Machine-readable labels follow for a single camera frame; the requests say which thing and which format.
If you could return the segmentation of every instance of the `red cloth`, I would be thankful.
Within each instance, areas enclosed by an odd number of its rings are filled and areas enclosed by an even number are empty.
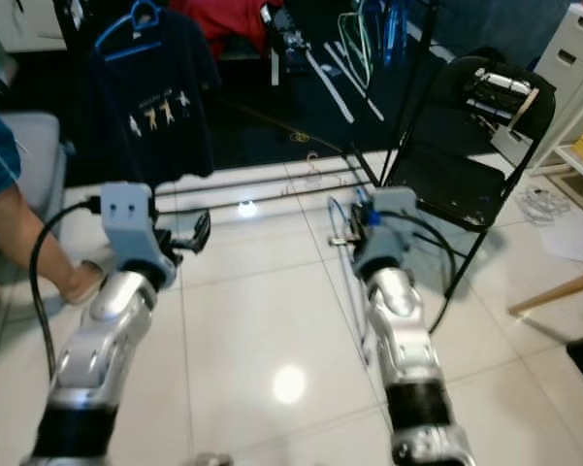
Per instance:
[[[211,53],[218,57],[224,48],[224,38],[230,35],[246,37],[263,53],[266,34],[261,8],[268,3],[281,7],[284,0],[171,0],[169,8],[194,19],[210,43]]]

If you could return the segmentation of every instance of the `black t-shirt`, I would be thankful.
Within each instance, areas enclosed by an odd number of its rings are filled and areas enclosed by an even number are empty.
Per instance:
[[[93,52],[88,102],[97,153],[111,157],[126,181],[153,187],[211,174],[200,91],[202,84],[220,87],[199,26],[169,11],[160,23],[159,47],[110,61]]]

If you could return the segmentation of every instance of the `wooden stick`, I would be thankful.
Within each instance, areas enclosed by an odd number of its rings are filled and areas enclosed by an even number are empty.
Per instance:
[[[555,301],[560,298],[564,298],[571,294],[577,293],[578,291],[583,290],[583,276],[578,277],[571,282],[564,283],[556,288],[552,288],[544,293],[535,296],[534,298],[528,299],[522,303],[516,304],[515,306],[511,306],[508,308],[508,313],[512,316],[519,316],[524,311],[527,311],[530,308],[534,308],[536,306],[540,306],[545,303],[549,303],[551,301]]]

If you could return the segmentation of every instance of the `black folding chair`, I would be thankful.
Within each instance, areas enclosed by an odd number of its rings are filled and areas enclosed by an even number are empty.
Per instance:
[[[484,138],[485,147],[490,147],[489,132],[472,121],[472,115],[483,117],[492,125],[508,124],[505,117],[470,105],[474,86],[478,84],[475,74],[479,69],[529,83],[531,88],[538,89],[533,103],[512,127],[514,134],[530,138],[532,143],[508,177],[501,170],[470,159],[470,152],[473,151],[470,145],[467,153],[461,153],[463,139],[477,140],[479,134]],[[492,101],[491,95],[484,97]],[[517,115],[518,109],[512,108],[513,103],[509,102],[508,97],[504,101],[495,99],[491,105],[494,109],[502,107]],[[416,192],[417,207],[421,211],[478,233],[469,252],[459,252],[465,259],[444,292],[447,300],[453,295],[504,202],[531,161],[552,121],[554,108],[554,87],[544,78],[517,66],[469,56],[453,60],[437,73],[412,114],[411,124],[404,134],[386,184],[411,187]],[[427,115],[430,116],[430,124],[423,121]],[[438,141],[440,131],[442,134],[449,133],[444,143]]]

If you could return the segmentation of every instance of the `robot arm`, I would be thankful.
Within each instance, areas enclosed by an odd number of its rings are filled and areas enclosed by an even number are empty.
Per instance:
[[[157,292],[170,286],[181,257],[200,252],[211,231],[209,213],[188,241],[153,228],[150,191],[141,184],[102,189],[102,220],[117,269],[82,315],[64,346],[27,466],[105,465],[122,388],[138,343],[151,323]]]
[[[393,461],[401,466],[474,466],[464,430],[455,423],[423,304],[402,270],[409,223],[381,216],[415,212],[407,188],[379,190],[352,211],[353,237],[331,240],[355,246],[353,269],[368,292],[369,322],[393,427]]]

